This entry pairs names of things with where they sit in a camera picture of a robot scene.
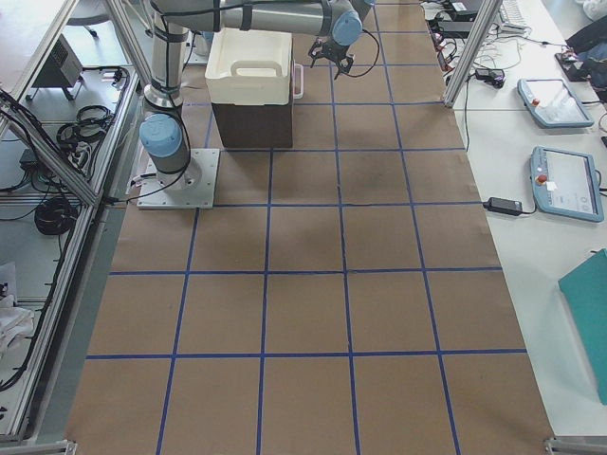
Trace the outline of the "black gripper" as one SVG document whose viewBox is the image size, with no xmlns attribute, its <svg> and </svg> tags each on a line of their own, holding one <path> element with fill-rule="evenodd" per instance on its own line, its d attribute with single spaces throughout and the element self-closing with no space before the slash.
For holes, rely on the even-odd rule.
<svg viewBox="0 0 607 455">
<path fill-rule="evenodd" d="M 326 59 L 336 65 L 337 79 L 343 71 L 350 71 L 354 63 L 354 58 L 348 54 L 349 46 L 340 45 L 329 38 L 324 41 L 317 38 L 310 47 L 310 68 L 313 68 L 318 60 Z"/>
</svg>

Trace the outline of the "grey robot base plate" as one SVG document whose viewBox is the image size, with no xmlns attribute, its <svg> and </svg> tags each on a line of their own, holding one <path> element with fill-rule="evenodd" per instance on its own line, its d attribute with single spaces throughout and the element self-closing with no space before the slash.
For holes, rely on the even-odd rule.
<svg viewBox="0 0 607 455">
<path fill-rule="evenodd" d="M 153 176 L 142 180 L 137 199 L 140 209 L 211 209 L 214 203 L 216 177 L 219 167 L 219 149 L 192 149 L 191 162 L 186 172 L 168 189 L 165 185 L 172 183 L 168 175 L 156 176 L 156 166 L 146 153 L 145 173 Z"/>
</svg>

